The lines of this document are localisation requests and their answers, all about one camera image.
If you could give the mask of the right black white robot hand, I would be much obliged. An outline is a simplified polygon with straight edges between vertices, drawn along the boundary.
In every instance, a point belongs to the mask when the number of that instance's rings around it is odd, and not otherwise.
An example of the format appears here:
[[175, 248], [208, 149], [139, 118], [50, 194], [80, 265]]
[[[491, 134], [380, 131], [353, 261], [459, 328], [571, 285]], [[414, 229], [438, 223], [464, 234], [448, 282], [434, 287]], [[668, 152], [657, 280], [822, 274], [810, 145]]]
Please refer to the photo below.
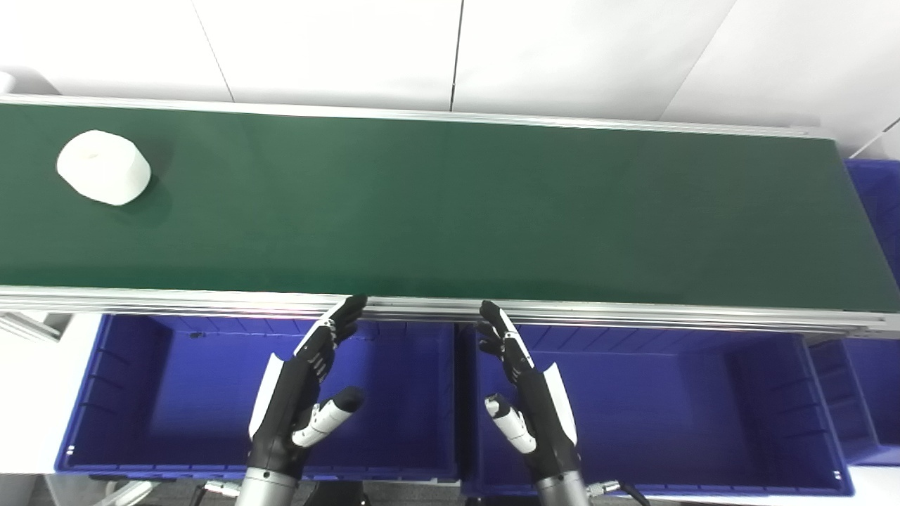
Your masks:
[[536, 487], [581, 480], [577, 429], [558, 365], [537, 368], [520, 331], [495, 302], [484, 300], [479, 313], [478, 348], [499, 360], [517, 394], [517, 403], [500, 393], [487, 395], [488, 416], [524, 459]]

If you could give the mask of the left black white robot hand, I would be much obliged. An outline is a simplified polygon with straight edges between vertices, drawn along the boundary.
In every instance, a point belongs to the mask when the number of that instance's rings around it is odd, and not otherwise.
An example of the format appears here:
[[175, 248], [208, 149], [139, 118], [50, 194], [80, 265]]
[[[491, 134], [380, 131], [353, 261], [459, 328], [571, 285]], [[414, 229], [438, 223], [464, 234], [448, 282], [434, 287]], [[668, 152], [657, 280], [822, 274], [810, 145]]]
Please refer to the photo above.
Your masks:
[[364, 393], [358, 387], [345, 387], [328, 399], [319, 395], [338, 346], [356, 332], [367, 302], [365, 294], [338, 302], [311, 325], [289, 358], [270, 356], [248, 427], [248, 476], [299, 478], [312, 446], [362, 407]]

